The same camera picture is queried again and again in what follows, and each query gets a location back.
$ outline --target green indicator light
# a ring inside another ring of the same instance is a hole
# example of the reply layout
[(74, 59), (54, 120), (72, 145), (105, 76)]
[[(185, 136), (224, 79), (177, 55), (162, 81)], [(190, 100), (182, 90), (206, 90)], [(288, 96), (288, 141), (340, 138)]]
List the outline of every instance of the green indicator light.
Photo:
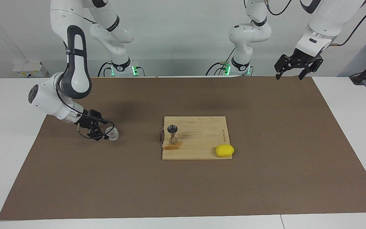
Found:
[(224, 74), (225, 75), (230, 75), (230, 70), (231, 70), (231, 66), (227, 65), (227, 67), (225, 67)]
[(136, 76), (139, 74), (138, 69), (135, 66), (132, 66), (133, 75)]

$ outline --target yellow lemon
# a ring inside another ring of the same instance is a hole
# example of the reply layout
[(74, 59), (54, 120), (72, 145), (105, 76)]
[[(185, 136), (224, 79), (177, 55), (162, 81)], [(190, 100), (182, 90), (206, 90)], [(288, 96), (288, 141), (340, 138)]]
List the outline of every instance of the yellow lemon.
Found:
[(229, 157), (234, 153), (234, 147), (231, 145), (219, 145), (215, 149), (215, 153), (220, 157)]

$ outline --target wooden cutting board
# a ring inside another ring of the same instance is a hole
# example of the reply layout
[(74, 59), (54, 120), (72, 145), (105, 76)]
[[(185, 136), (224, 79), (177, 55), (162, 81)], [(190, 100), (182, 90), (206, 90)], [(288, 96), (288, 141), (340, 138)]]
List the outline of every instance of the wooden cutting board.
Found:
[[(177, 144), (169, 144), (167, 127), (176, 125)], [(219, 157), (215, 148), (230, 144), (225, 116), (166, 116), (164, 120), (163, 160), (229, 160)]]

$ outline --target table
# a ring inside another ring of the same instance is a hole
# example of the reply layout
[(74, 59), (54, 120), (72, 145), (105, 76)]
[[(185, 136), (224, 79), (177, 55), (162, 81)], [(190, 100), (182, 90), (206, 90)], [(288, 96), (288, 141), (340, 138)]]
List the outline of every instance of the table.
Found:
[[(45, 79), (0, 79), (0, 210), (40, 130), (45, 114), (27, 102), (29, 89)], [(366, 169), (366, 88), (348, 78), (314, 77), (334, 117)], [(362, 228), (366, 213), (190, 217), (156, 219), (84, 219), (0, 222), (0, 228)]]

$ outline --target brown stain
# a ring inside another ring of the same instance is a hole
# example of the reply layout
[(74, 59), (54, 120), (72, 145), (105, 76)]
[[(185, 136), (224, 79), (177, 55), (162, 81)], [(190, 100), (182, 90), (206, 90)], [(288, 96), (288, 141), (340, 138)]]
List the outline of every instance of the brown stain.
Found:
[(175, 149), (180, 149), (180, 146), (183, 144), (183, 142), (177, 142), (176, 145), (170, 145), (168, 144), (167, 146), (163, 147), (163, 150), (175, 150)]

